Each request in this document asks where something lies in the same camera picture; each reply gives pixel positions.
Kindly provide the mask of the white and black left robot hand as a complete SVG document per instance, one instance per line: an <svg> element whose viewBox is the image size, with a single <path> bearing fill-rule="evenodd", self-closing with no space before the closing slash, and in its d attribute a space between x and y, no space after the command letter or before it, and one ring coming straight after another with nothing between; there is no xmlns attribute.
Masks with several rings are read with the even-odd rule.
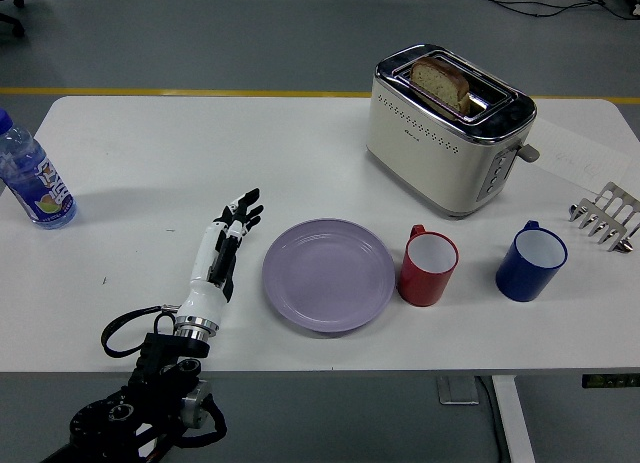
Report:
<svg viewBox="0 0 640 463"><path fill-rule="evenodd" d="M246 234L261 220L255 188L227 204L206 228L192 269L189 295L175 316L174 334L205 341L219 329L233 294L236 253Z"/></svg>

